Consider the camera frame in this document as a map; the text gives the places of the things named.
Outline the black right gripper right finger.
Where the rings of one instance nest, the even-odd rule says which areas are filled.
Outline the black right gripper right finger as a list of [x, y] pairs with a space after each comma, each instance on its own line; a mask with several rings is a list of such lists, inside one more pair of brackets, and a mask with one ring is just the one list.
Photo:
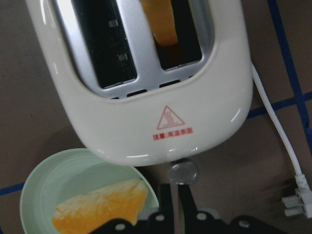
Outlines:
[[219, 213], [211, 208], [198, 209], [189, 185], [178, 185], [179, 207], [182, 224], [186, 234], [231, 234]]

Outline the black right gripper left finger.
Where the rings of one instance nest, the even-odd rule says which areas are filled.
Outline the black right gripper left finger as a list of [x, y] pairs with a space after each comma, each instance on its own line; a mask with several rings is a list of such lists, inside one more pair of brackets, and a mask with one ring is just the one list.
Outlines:
[[139, 234], [173, 234], [174, 211], [169, 184], [161, 184], [158, 190], [157, 208], [143, 209], [139, 214], [137, 227]]

